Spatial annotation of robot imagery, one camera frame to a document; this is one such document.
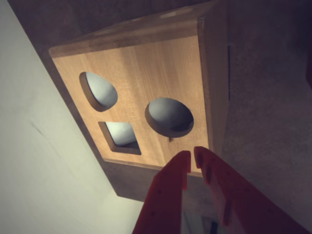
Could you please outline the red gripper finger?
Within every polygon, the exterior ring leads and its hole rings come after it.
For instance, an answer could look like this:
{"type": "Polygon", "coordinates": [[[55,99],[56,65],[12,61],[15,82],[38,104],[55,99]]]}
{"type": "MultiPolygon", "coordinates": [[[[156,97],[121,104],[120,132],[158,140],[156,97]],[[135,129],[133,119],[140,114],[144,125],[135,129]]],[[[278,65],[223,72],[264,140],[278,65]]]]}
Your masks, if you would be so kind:
{"type": "Polygon", "coordinates": [[[234,168],[207,148],[194,148],[196,166],[209,185],[221,224],[230,234],[307,234],[234,168]]]}
{"type": "Polygon", "coordinates": [[[181,233],[182,191],[190,171],[191,152],[181,151],[154,176],[134,234],[181,233]]]}

